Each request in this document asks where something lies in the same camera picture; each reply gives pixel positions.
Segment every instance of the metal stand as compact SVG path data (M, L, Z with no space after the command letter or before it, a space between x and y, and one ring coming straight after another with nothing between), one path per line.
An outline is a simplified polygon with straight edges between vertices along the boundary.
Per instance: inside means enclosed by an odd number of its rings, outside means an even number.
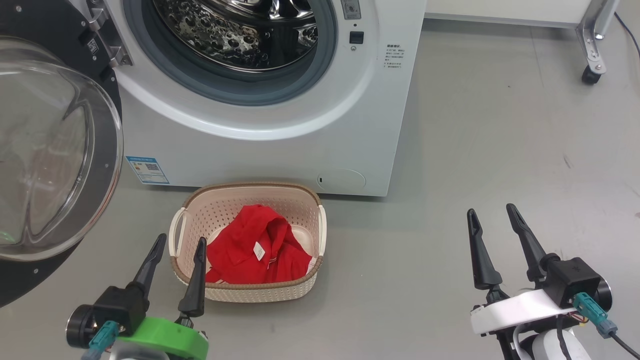
M582 73L582 82L585 84L592 85L597 83L598 80L600 80L600 76L607 72L607 67L604 65L602 55L596 45L596 23L598 19L604 16L604 19L607 19L607 21L604 22L604 26L600 26L599 28L606 28L609 22L608 19L615 11L615 6L611 6L615 1L616 0L591 0L587 12L576 28L578 39L580 39L584 56L586 56L588 62L587 67Z
M613 20L613 14L618 8L618 4L620 4L620 0L611 0L605 5L602 14L596 21L596 40L604 39L607 29L609 29L609 25Z

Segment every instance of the washing machine door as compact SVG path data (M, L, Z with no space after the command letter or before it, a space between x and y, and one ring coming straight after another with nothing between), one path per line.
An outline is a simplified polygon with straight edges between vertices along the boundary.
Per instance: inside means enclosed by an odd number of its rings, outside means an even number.
M57 269L111 198L122 128L109 61L68 2L0 4L0 306Z

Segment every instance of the door hinge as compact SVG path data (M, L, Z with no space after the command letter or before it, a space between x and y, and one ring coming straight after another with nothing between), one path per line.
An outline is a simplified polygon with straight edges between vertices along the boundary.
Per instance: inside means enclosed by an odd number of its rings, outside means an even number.
M92 15L89 20L89 28L98 35L104 44L109 55L109 66L133 65L105 2L103 0L87 0L87 5Z

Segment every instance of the robotic arm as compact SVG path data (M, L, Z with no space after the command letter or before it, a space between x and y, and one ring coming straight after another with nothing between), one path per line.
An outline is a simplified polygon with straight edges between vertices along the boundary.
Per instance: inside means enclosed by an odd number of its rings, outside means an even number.
M166 235L160 234L124 289L110 286L93 305L80 305L67 322L67 343L85 348L82 360L98 360L110 350L109 360L205 360L209 341L204 331L193 330L191 318L204 314L207 240L200 238L193 258L194 268L180 315L174 322L147 317L148 293L156 265L160 262Z
M476 289L487 290L486 303L471 311L476 334L495 335L505 360L590 360L571 328L591 320L603 338L614 338L632 356L640 356L616 335L607 319L611 289L581 258L561 260L547 254L513 204L507 204L511 226L520 238L535 290L509 297L500 289L502 277L493 267L473 209L467 213L471 262ZM534 332L523 341L519 334Z

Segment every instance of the stainless steel drum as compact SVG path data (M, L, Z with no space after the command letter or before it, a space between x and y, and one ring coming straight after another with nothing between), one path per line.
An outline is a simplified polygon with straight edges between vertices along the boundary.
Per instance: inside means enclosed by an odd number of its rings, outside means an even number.
M307 0L154 0L167 28L224 67L263 72L290 65L316 45Z

